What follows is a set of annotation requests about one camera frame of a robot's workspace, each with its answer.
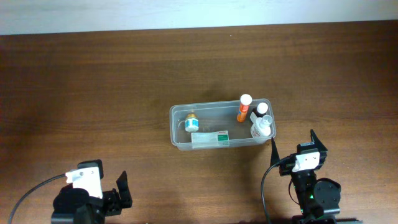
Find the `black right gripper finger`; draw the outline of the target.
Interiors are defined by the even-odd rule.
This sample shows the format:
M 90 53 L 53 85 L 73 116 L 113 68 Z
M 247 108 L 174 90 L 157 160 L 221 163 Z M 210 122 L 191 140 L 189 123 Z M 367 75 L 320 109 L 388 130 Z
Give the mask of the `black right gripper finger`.
M 319 152 L 328 152 L 328 149 L 324 146 L 321 140 L 319 140 L 313 129 L 310 130 L 310 137 Z
M 279 153 L 274 138 L 271 138 L 271 161 L 270 166 L 278 164 L 280 161 Z

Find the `clear spray bottle white label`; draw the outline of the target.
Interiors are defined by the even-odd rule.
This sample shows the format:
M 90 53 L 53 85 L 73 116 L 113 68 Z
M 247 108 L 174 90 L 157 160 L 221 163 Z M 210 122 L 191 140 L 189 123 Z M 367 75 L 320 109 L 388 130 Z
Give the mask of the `clear spray bottle white label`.
M 250 120 L 252 121 L 251 135 L 253 138 L 265 138 L 271 136 L 271 125 L 274 121 L 271 115 L 257 117 L 254 113 L 252 113 L 250 115 Z

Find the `white Panadol box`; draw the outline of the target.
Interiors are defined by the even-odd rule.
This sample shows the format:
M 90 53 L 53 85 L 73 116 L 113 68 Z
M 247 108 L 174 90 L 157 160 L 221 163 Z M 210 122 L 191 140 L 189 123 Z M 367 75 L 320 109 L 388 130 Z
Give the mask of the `white Panadol box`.
M 229 147 L 229 134 L 228 131 L 191 133 L 191 141 L 194 149 Z

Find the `orange Redoxon tube white cap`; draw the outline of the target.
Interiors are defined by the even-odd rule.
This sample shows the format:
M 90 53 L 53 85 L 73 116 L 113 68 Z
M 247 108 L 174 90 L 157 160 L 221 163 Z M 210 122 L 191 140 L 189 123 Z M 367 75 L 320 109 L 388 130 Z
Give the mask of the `orange Redoxon tube white cap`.
M 240 106 L 237 115 L 237 121 L 243 123 L 246 120 L 246 116 L 249 110 L 249 106 L 252 103 L 252 97 L 249 94 L 243 94 L 240 97 Z

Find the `small jar with gold lid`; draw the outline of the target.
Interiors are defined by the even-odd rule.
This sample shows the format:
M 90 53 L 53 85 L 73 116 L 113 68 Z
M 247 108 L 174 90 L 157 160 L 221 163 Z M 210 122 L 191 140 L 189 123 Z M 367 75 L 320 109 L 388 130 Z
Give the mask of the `small jar with gold lid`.
M 185 119 L 185 130 L 189 133 L 199 130 L 199 122 L 195 114 L 188 114 Z

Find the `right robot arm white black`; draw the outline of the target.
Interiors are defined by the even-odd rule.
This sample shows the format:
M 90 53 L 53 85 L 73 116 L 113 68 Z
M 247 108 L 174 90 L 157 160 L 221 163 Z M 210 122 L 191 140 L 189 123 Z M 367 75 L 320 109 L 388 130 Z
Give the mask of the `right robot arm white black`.
M 314 130 L 311 141 L 297 145 L 297 152 L 280 158 L 275 141 L 271 140 L 270 167 L 263 175 L 261 197 L 264 212 L 264 182 L 267 174 L 278 168 L 281 176 L 290 176 L 289 185 L 294 187 L 301 214 L 292 217 L 292 223 L 336 223 L 340 213 L 341 185 L 328 178 L 317 178 L 316 171 L 326 161 L 328 149 L 319 140 Z

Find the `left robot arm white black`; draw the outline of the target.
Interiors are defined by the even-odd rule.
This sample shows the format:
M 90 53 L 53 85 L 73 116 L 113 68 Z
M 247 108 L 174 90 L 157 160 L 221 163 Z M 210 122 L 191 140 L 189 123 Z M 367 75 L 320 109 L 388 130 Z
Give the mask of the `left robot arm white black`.
M 120 215 L 132 207 L 127 173 L 116 181 L 117 189 L 102 191 L 97 168 L 84 168 L 66 173 L 68 185 L 53 201 L 51 222 L 56 224 L 104 224 L 106 217 Z

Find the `clear plastic container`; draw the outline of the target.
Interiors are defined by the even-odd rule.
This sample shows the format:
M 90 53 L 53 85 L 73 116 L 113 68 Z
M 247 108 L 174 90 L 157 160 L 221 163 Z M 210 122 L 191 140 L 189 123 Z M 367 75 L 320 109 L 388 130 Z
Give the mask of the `clear plastic container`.
M 237 121 L 240 101 L 218 101 L 175 105 L 170 108 L 170 140 L 181 151 L 198 150 L 192 148 L 191 133 L 185 130 L 188 114 L 195 114 L 199 130 L 194 133 L 228 131 L 229 147 L 255 146 L 264 144 L 276 136 L 276 126 L 271 125 L 272 134 L 265 138 L 253 138 L 252 121 L 249 117 L 243 123 Z

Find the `dark bottle with white cap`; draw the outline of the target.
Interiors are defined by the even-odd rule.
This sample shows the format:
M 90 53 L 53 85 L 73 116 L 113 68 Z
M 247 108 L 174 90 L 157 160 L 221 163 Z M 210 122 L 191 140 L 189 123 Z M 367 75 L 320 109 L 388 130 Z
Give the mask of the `dark bottle with white cap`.
M 264 115 L 266 115 L 267 110 L 269 109 L 269 106 L 267 103 L 259 103 L 254 109 L 253 109 L 253 113 L 254 115 L 258 118 L 258 117 L 263 117 Z

